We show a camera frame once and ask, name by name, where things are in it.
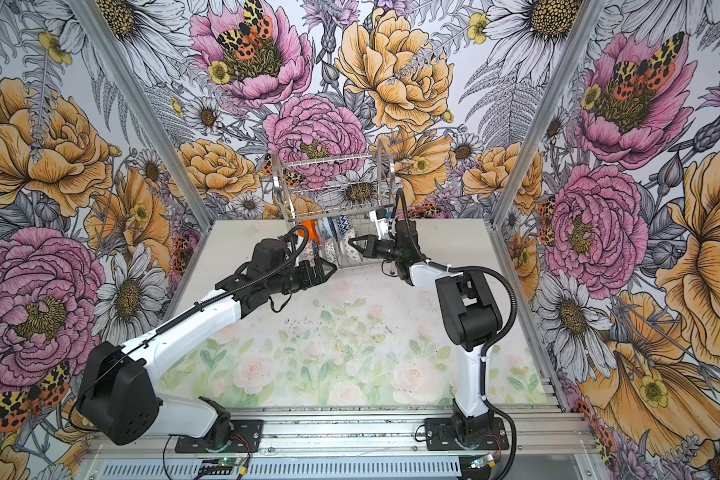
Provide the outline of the dark blue dotted bowl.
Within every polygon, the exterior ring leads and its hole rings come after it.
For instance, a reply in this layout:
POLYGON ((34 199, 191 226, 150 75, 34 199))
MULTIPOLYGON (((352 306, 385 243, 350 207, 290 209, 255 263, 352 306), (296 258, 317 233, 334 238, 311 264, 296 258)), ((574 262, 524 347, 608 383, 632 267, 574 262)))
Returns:
POLYGON ((348 238, 354 235, 354 227, 347 215, 339 215, 335 218, 339 234, 342 238, 348 238))

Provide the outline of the blue floral bowl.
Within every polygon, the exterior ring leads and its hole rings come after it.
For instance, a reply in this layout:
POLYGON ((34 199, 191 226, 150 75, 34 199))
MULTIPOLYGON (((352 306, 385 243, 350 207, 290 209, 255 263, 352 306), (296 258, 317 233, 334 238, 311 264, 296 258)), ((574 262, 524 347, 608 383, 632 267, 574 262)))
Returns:
POLYGON ((330 218, 319 218, 316 220, 316 225, 319 236, 324 242, 338 239, 338 233, 330 218))

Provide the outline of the steel two-tier dish rack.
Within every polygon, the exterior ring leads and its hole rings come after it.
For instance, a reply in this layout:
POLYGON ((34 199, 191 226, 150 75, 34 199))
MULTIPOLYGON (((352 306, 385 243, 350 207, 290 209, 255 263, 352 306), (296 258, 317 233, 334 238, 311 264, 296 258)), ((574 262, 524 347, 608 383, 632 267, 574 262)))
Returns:
MULTIPOLYGON (((272 153, 273 195, 285 221, 296 226, 303 220, 322 217, 332 220, 338 233, 335 240, 340 249, 342 237, 335 218, 347 215, 354 227, 354 235, 372 234, 378 237, 375 211, 390 210, 394 203, 396 178, 391 148, 377 141, 365 153, 343 154, 299 161, 283 162, 272 153)), ((340 249, 341 267, 350 264, 340 249)))

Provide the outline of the green patterned bowl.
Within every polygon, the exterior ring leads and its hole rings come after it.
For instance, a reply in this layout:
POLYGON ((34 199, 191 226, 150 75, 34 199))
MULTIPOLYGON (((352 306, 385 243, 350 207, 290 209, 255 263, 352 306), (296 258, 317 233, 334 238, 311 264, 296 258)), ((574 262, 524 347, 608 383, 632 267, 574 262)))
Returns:
POLYGON ((363 257, 358 250, 350 244, 349 240, 349 237, 341 239, 341 252, 350 264, 359 264, 363 261, 363 257))

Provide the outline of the white brown lattice bowl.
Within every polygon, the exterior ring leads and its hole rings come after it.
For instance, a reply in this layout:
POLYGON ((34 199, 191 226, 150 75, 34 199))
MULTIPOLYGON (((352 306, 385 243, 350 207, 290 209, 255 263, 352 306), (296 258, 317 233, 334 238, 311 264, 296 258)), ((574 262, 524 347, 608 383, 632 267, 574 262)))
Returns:
POLYGON ((323 240, 320 246, 321 257, 333 264, 340 263, 340 249, 335 240, 323 240))

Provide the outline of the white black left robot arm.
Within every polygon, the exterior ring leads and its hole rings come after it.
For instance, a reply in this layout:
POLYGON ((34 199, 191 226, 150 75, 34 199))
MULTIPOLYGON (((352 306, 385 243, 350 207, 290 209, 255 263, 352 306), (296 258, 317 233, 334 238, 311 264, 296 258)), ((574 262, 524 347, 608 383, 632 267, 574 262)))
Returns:
POLYGON ((75 407, 116 445, 143 436, 171 435, 208 450, 231 441, 230 412, 218 402, 160 394, 163 375, 220 330, 257 308, 326 283, 338 270, 321 257, 303 260, 306 243, 295 235, 267 238, 252 258, 216 283, 201 300, 163 325, 114 345, 104 341, 89 354, 75 407))

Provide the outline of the plain orange bowl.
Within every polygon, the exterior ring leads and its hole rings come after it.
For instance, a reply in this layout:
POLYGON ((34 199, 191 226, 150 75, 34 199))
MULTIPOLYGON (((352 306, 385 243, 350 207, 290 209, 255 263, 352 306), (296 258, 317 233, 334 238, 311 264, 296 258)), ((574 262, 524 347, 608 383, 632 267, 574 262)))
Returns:
POLYGON ((314 219, 303 220, 300 225, 303 226, 308 232, 308 239, 310 241, 316 242, 317 244, 320 243, 317 222, 314 219))

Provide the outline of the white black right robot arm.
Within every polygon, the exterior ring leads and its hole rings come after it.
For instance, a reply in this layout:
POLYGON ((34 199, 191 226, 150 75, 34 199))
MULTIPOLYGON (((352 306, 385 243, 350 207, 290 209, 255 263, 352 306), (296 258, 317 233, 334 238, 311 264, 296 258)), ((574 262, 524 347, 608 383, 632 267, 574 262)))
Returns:
POLYGON ((512 329, 516 294, 498 271, 483 266, 453 267, 424 255, 412 220, 397 220, 387 237, 353 237, 349 245, 362 257, 395 264, 399 278, 411 286, 434 289, 445 333, 461 349, 452 401, 453 437, 465 448, 487 441, 508 451, 513 422, 488 395, 490 349, 512 329))

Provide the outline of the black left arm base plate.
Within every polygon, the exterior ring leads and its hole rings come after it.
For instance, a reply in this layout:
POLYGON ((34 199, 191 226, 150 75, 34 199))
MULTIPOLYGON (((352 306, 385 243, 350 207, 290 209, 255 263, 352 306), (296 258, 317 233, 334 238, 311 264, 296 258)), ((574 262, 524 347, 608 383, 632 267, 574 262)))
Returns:
POLYGON ((262 420, 222 421, 201 438, 180 436, 174 449, 179 454, 256 453, 263 426, 262 420))

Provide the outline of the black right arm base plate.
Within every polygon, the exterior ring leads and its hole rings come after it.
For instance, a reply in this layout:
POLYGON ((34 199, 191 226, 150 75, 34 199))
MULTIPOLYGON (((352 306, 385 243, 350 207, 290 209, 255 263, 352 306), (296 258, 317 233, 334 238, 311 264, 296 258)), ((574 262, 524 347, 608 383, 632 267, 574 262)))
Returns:
POLYGON ((501 418, 494 420, 494 427, 488 433, 478 433, 462 442, 457 439, 450 418, 426 418, 424 437, 428 451, 476 451, 501 449, 510 450, 509 429, 501 418))

